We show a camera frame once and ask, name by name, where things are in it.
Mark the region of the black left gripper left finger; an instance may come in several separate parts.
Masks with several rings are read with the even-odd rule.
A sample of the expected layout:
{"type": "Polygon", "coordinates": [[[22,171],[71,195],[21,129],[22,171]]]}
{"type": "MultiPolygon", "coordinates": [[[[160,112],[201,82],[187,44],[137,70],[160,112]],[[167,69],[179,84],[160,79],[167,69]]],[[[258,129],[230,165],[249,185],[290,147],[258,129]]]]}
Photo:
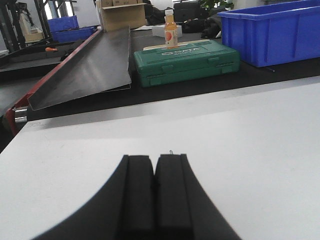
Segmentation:
{"type": "Polygon", "coordinates": [[[146,155],[122,157],[100,190],[37,240],[152,240],[154,173],[146,155]]]}

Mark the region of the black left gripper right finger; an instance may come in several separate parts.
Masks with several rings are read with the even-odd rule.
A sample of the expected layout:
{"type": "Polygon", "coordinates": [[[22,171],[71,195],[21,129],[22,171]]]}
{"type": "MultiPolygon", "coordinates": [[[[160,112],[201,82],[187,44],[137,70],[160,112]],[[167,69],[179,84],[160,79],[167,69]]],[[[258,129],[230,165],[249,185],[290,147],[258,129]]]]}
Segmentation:
{"type": "Polygon", "coordinates": [[[199,183],[185,154],[162,154],[155,180],[158,239],[240,239],[199,183]]]}

